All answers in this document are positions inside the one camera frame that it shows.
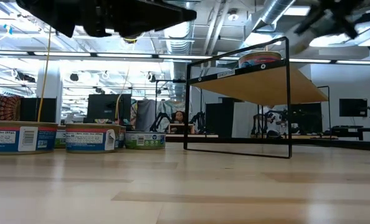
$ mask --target person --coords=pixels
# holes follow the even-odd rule
[[[185,112],[183,111],[177,111],[171,115],[171,119],[174,124],[183,124],[184,117],[185,117]],[[170,133],[183,134],[181,133],[181,131],[178,130],[178,128],[174,128],[174,127],[170,129]]]
[[[182,112],[182,111],[175,112],[175,117],[173,119],[174,124],[183,124],[184,123],[184,114],[185,114],[185,112]]]

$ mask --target can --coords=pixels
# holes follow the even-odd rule
[[[57,124],[0,121],[0,154],[53,152]]]
[[[259,65],[262,63],[274,62],[281,60],[282,56],[278,52],[254,52],[244,55],[239,59],[239,67],[245,68],[248,66]]]
[[[64,149],[66,147],[66,126],[58,126],[55,139],[55,148]]]
[[[66,151],[115,152],[119,149],[120,130],[123,128],[115,124],[66,124]]]
[[[166,133],[128,131],[125,135],[127,149],[164,149]]]
[[[118,131],[118,138],[115,141],[115,149],[123,149],[125,145],[125,132],[126,128],[124,126],[120,126]]]

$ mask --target ceiling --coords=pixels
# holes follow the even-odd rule
[[[229,52],[239,49],[244,45],[244,40],[248,34],[245,33],[250,14],[263,9],[264,0],[231,0],[225,6],[224,2],[220,5],[217,1],[169,1],[183,7],[190,7],[197,11],[197,19],[189,24],[189,27],[177,27],[177,29],[161,30],[158,32],[147,32],[143,34],[136,44],[127,44],[118,34],[113,33],[111,37],[93,38],[87,36],[82,27],[76,27],[74,36],[68,38],[63,34],[57,34],[52,29],[50,50],[52,52],[117,52],[117,53],[142,53],[142,54],[170,54],[176,53],[168,45],[175,44],[174,35],[180,35],[185,28],[189,33],[185,38],[189,43],[188,49],[181,54],[204,55],[210,51],[212,54]],[[277,23],[275,32],[266,35],[268,38],[275,38],[283,35],[288,29],[303,20],[303,16],[298,14],[297,9],[308,8],[312,0],[297,0],[292,6],[292,12],[285,13]],[[224,9],[236,9],[238,19],[230,21]],[[218,10],[215,24],[215,31],[218,31],[216,43],[214,35],[211,35],[210,44],[204,51],[206,37],[209,33],[209,26],[214,15],[214,9]],[[221,29],[219,28],[220,16],[223,16]],[[350,41],[344,35],[334,35],[331,37],[320,37],[314,40],[314,46],[297,55],[300,58],[327,58],[327,59],[362,59],[369,55],[366,47],[358,47],[358,44],[370,38],[370,27],[361,30],[366,32],[366,37],[360,40]],[[14,1],[0,1],[0,50],[20,50],[20,51],[46,51],[48,46],[49,26],[27,11],[19,8]],[[39,66],[44,63],[44,59],[34,58],[6,58],[0,57],[0,94],[13,94],[22,96],[34,96],[36,92],[35,83],[27,83],[14,78],[13,69],[25,73],[37,79]],[[64,86],[77,88],[64,88],[64,108],[67,111],[81,111],[85,114],[87,107],[88,94],[94,94],[93,86],[100,86],[107,93],[120,93],[123,85],[125,87],[135,87],[132,89],[133,96],[138,98],[151,98],[154,96],[154,83],[150,83],[147,74],[156,75],[157,79],[184,78],[185,66],[178,66],[181,62],[172,60],[156,61],[103,61],[103,60],[61,60],[61,76]],[[79,81],[73,82],[70,75],[76,73]],[[3,85],[26,85],[24,86],[3,86]],[[164,88],[159,97],[181,99],[184,88],[179,84],[160,82],[159,86]]]

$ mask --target desk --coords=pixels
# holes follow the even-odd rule
[[[178,129],[184,129],[185,128],[185,124],[168,124],[168,134],[175,134],[175,132],[172,132],[171,129],[172,128],[175,128],[175,127],[178,127]],[[193,124],[189,124],[189,130],[190,130],[190,134],[194,134],[195,133],[195,130],[194,130],[194,125]]]
[[[370,132],[370,128],[364,128],[363,126],[338,126],[332,127],[332,134],[338,137],[345,138],[358,138],[358,140],[364,140],[364,132]]]
[[[250,138],[261,138],[261,134],[252,134]],[[331,138],[330,136],[292,134],[292,139],[331,139]]]
[[[180,137],[183,138],[183,134],[166,134],[166,138]],[[189,138],[218,138],[218,134],[188,134]]]

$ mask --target wall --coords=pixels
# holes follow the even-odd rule
[[[215,73],[220,73],[228,71],[226,68],[216,68],[212,67],[210,68],[206,75],[212,75]],[[192,73],[191,76],[193,78],[199,77],[200,76],[201,69],[200,67],[192,67]],[[211,91],[203,90],[202,91],[202,110],[205,111],[205,104],[206,103],[220,103],[219,98],[220,97],[225,97],[224,95],[214,93]],[[199,88],[191,86],[191,104],[192,104],[192,111],[191,111],[191,118],[198,112],[200,112],[200,100],[201,100],[201,92]]]
[[[298,70],[301,71],[301,73],[305,77],[311,80],[311,65],[310,64],[307,64],[307,65],[304,64],[304,66],[301,66]]]
[[[370,66],[369,65],[311,65],[311,80],[316,86],[330,87],[331,125],[361,125],[370,127],[367,118],[339,116],[340,98],[366,98],[370,103]],[[323,130],[329,128],[328,103],[322,103]]]

